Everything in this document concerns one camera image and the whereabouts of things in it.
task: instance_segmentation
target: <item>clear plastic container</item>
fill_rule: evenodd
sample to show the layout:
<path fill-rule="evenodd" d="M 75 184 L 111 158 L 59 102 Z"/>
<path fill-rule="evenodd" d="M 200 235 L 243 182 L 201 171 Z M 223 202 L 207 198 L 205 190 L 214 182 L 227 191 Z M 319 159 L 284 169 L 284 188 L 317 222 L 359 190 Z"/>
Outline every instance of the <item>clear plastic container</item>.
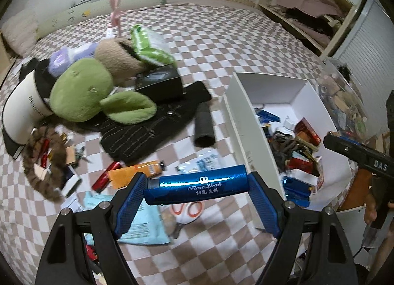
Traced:
<path fill-rule="evenodd" d="M 316 92 L 341 134 L 358 142 L 364 142 L 370 135 L 367 129 L 367 115 L 356 84 L 344 79 L 334 58 L 324 59 L 324 73 L 318 78 Z"/>

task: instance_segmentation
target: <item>light blue package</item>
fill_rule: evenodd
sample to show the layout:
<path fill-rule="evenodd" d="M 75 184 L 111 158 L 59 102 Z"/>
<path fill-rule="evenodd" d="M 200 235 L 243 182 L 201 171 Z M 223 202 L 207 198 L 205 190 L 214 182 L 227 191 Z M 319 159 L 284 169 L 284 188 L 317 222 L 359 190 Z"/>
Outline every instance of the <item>light blue package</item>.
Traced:
<path fill-rule="evenodd" d="M 112 197 L 111 195 L 101 194 L 92 196 L 90 192 L 86 192 L 83 202 L 86 210 L 89 210 L 95 208 L 103 201 L 110 201 Z M 93 244 L 92 234 L 85 234 L 85 238 L 88 245 Z M 157 206 L 149 206 L 145 200 L 142 200 L 129 231 L 123 234 L 118 241 L 134 245 L 170 243 Z"/>

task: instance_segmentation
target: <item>black cylinder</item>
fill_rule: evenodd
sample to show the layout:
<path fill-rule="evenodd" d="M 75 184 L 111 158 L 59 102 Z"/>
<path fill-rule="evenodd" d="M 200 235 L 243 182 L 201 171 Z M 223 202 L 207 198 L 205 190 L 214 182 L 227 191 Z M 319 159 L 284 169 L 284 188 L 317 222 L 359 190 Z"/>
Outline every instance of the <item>black cylinder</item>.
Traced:
<path fill-rule="evenodd" d="M 210 147 L 216 143 L 215 130 L 213 129 L 211 111 L 208 102 L 200 103 L 196 111 L 194 126 L 194 145 Z"/>

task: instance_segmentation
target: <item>blue gripper pad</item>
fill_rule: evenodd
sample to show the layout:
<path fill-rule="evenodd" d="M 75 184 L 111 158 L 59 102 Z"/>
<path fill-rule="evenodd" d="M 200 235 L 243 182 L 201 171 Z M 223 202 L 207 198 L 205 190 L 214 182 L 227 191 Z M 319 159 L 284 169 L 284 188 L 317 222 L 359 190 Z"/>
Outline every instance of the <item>blue gripper pad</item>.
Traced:
<path fill-rule="evenodd" d="M 268 188 L 257 172 L 248 175 L 249 196 L 267 232 L 279 238 L 286 223 L 283 199 L 277 191 Z"/>
<path fill-rule="evenodd" d="M 122 189 L 115 194 L 114 199 L 118 193 L 121 193 L 117 199 L 112 200 L 114 205 L 113 231 L 117 239 L 121 238 L 124 233 L 129 231 L 131 223 L 133 222 L 144 198 L 143 192 L 146 186 L 146 175 L 143 173 L 137 173 L 125 189 Z"/>

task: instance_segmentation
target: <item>white box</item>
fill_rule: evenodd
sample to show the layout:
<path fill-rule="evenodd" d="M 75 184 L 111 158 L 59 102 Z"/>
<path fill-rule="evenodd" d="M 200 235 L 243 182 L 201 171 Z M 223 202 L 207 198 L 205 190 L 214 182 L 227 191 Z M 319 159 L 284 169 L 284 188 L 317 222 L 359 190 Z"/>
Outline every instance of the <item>white box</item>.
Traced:
<path fill-rule="evenodd" d="M 263 73 L 234 73 L 221 106 L 236 160 L 245 164 L 248 171 L 257 171 L 265 183 L 285 199 L 275 160 L 253 110 L 261 104 L 265 104 L 266 111 L 279 116 L 281 122 L 286 116 L 295 122 L 305 117 L 322 140 L 328 131 L 336 132 L 336 128 L 307 80 Z M 346 188 L 352 173 L 347 157 L 326 149 L 323 143 L 314 155 L 322 156 L 324 184 L 318 194 L 310 197 L 309 209 L 322 210 Z"/>

